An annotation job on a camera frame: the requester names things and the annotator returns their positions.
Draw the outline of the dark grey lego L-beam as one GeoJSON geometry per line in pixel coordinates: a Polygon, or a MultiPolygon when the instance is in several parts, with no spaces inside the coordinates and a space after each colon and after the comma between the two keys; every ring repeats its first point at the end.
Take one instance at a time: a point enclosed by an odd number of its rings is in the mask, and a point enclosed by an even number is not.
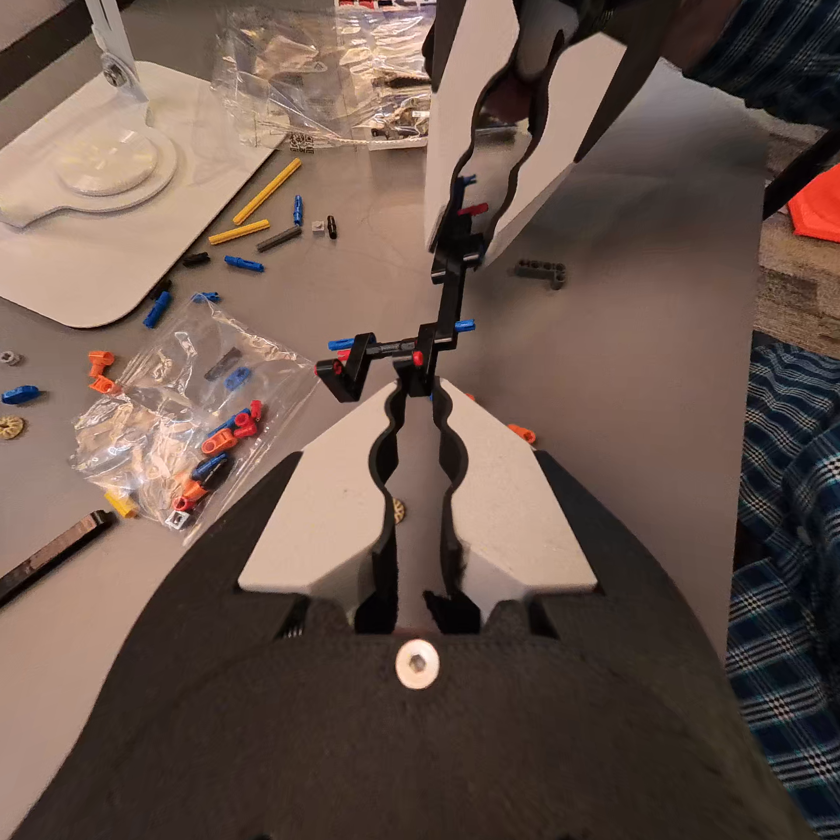
{"type": "Polygon", "coordinates": [[[520,259],[509,269],[509,274],[517,278],[539,280],[552,291],[563,289],[566,283],[565,265],[560,262],[520,259]]]}

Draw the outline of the black lego technic assembly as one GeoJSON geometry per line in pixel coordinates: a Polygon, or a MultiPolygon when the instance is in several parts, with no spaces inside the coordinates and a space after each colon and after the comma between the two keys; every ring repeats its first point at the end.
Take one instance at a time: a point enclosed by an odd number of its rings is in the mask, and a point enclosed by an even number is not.
{"type": "Polygon", "coordinates": [[[459,335],[472,331],[474,320],[463,320],[461,308],[468,270],[483,260],[486,245],[473,231],[473,219],[485,214],[486,202],[465,203],[465,194],[475,185],[475,174],[458,175],[450,204],[437,236],[430,278],[440,287],[437,318],[421,324],[416,335],[379,341],[372,332],[351,339],[332,341],[332,357],[317,362],[314,373],[340,403],[361,399],[364,384],[377,361],[390,361],[402,391],[411,397],[431,396],[440,353],[455,350],[459,335]]]}

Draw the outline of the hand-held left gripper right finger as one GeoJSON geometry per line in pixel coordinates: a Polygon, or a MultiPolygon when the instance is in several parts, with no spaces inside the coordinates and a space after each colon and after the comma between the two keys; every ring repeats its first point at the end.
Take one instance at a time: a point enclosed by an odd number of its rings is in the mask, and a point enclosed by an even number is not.
{"type": "Polygon", "coordinates": [[[532,446],[445,378],[432,408],[449,481],[442,575],[467,623],[482,624],[501,602],[593,593],[595,573],[532,446]]]}

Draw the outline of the clear bag small lego parts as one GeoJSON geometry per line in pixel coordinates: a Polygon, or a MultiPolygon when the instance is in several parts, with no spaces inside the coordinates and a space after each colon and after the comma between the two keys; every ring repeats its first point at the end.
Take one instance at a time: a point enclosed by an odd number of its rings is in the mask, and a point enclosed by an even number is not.
{"type": "Polygon", "coordinates": [[[188,546],[243,490],[316,389],[315,363],[219,303],[188,302],[73,424],[70,467],[131,495],[188,546]]]}

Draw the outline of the orange plastic object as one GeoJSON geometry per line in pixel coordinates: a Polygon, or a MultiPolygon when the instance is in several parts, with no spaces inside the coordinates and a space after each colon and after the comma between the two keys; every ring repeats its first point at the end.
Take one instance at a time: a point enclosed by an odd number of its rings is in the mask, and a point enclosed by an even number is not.
{"type": "Polygon", "coordinates": [[[787,203],[795,235],[839,243],[839,182],[830,172],[815,179],[787,203]]]}

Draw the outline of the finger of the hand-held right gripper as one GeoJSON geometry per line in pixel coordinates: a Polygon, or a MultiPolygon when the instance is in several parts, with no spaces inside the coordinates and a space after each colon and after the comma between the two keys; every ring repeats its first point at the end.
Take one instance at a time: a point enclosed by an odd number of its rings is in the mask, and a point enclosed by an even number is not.
{"type": "Polygon", "coordinates": [[[483,267],[501,257],[572,172],[574,158],[625,52],[617,40],[597,34],[568,48],[557,59],[549,80],[541,138],[518,168],[516,190],[497,221],[483,267]]]}
{"type": "Polygon", "coordinates": [[[455,180],[473,151],[481,103],[509,69],[519,35],[517,2],[436,4],[423,44],[432,85],[423,210],[430,253],[454,204],[455,180]]]}

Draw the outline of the person's right hand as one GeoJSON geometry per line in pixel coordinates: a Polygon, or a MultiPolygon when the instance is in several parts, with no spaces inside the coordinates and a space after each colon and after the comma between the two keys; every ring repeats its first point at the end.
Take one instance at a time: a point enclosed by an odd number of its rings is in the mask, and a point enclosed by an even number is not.
{"type": "Polygon", "coordinates": [[[509,69],[487,93],[484,109],[504,123],[519,123],[529,118],[531,99],[532,85],[509,69]]]}

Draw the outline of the black metal bar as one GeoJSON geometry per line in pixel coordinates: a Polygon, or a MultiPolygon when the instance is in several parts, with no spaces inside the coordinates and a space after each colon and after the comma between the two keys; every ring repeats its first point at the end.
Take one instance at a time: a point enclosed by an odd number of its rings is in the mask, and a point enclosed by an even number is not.
{"type": "Polygon", "coordinates": [[[797,193],[832,165],[839,153],[839,129],[829,130],[765,186],[762,220],[776,214],[797,193]]]}

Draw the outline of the person's torso plaid shirt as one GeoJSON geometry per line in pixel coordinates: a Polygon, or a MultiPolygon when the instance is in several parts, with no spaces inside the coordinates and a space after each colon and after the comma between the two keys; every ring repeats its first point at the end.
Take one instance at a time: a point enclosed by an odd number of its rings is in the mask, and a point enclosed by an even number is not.
{"type": "Polygon", "coordinates": [[[768,763],[839,837],[839,362],[751,352],[726,672],[768,763]]]}

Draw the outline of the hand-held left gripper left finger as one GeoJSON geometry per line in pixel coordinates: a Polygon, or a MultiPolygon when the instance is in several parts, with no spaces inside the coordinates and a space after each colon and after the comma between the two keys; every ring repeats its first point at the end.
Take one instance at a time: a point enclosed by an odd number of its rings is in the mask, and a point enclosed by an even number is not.
{"type": "Polygon", "coordinates": [[[338,604],[361,634],[396,626],[394,501],[403,389],[394,381],[302,451],[238,586],[338,604]]]}

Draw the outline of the long yellow lego axle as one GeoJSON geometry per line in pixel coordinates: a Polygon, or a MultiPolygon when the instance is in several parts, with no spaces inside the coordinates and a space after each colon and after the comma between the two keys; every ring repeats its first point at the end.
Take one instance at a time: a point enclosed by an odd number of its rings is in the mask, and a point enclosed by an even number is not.
{"type": "Polygon", "coordinates": [[[247,218],[273,196],[300,169],[301,163],[302,161],[299,158],[292,160],[234,216],[234,225],[239,226],[243,224],[247,218]]]}

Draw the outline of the person's right forearm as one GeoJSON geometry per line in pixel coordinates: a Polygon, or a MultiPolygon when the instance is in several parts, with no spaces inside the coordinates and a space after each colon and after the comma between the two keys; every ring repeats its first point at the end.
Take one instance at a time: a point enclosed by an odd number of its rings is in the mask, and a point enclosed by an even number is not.
{"type": "Polygon", "coordinates": [[[838,129],[838,1],[684,2],[663,57],[749,109],[838,129]]]}

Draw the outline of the large empty clear plastic bag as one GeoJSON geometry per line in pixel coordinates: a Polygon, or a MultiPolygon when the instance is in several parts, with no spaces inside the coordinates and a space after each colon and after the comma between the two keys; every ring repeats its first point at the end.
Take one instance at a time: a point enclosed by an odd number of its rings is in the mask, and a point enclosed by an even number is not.
{"type": "Polygon", "coordinates": [[[215,22],[211,90],[238,142],[268,150],[364,143],[331,3],[223,2],[215,22]]]}

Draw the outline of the long black lego beam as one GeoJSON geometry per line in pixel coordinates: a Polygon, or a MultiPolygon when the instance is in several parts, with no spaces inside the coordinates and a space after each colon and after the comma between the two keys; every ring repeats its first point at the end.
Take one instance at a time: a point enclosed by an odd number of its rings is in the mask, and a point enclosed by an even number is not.
{"type": "Polygon", "coordinates": [[[1,607],[21,596],[32,585],[85,548],[111,528],[115,515],[95,510],[38,549],[1,577],[1,607]]]}

